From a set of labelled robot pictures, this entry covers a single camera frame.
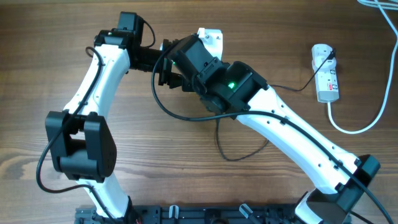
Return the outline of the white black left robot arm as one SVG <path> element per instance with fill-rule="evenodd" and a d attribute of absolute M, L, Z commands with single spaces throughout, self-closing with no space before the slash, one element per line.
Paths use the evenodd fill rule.
<path fill-rule="evenodd" d="M 42 164 L 50 154 L 54 169 L 76 182 L 66 191 L 86 190 L 95 206 L 89 215 L 76 217 L 76 223 L 141 222 L 114 174 L 117 149 L 106 122 L 122 77 L 130 69 L 155 71 L 160 85 L 192 89 L 171 71 L 170 62 L 157 61 L 161 51 L 141 44 L 145 25 L 135 12 L 121 12 L 118 26 L 102 30 L 86 48 L 92 61 L 74 97 L 61 112 L 51 111 L 46 117 L 49 143 L 37 164 L 36 180 L 43 191 L 53 192 L 41 180 Z"/>

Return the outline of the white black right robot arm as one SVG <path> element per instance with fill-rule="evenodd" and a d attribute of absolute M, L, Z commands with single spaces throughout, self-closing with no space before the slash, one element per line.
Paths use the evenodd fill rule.
<path fill-rule="evenodd" d="M 190 35 L 168 49 L 183 78 L 217 118 L 230 116 L 270 140 L 310 178 L 314 189 L 295 208 L 304 223 L 343 223 L 380 168 L 329 141 L 294 113 L 249 65 L 224 63 Z"/>

